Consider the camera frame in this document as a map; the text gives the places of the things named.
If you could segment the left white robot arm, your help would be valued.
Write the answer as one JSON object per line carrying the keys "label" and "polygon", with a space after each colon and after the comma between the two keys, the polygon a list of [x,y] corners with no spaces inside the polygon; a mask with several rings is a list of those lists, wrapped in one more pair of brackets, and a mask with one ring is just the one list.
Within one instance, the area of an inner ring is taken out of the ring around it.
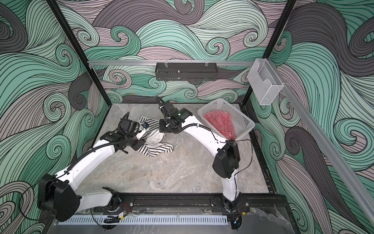
{"label": "left white robot arm", "polygon": [[114,131],[102,135],[91,150],[55,175],[45,174],[38,183],[37,207],[63,222],[76,212],[104,207],[115,212],[120,207],[119,192],[103,187],[101,192],[78,193],[79,185],[104,160],[127,147],[138,150],[149,129],[147,122],[136,122],[126,113]]}

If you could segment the black white striped tank top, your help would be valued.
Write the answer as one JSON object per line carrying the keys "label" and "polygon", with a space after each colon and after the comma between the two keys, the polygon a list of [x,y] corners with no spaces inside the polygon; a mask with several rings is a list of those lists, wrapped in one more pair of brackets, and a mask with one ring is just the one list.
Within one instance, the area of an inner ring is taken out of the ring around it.
{"label": "black white striped tank top", "polygon": [[174,151],[173,145],[163,142],[165,133],[160,132],[159,120],[140,117],[141,124],[147,123],[149,128],[141,138],[145,143],[137,150],[141,154],[153,158],[161,153],[172,153]]}

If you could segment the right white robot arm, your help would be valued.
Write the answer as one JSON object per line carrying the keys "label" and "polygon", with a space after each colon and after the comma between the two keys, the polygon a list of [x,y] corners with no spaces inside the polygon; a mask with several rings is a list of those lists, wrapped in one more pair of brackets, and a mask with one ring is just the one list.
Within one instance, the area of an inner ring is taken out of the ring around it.
{"label": "right white robot arm", "polygon": [[238,144],[213,133],[186,108],[179,110],[170,101],[163,101],[158,96],[155,100],[164,117],[160,130],[173,134],[186,132],[203,144],[214,156],[212,168],[222,179],[223,197],[227,202],[234,203],[239,196],[236,182],[240,162]]}

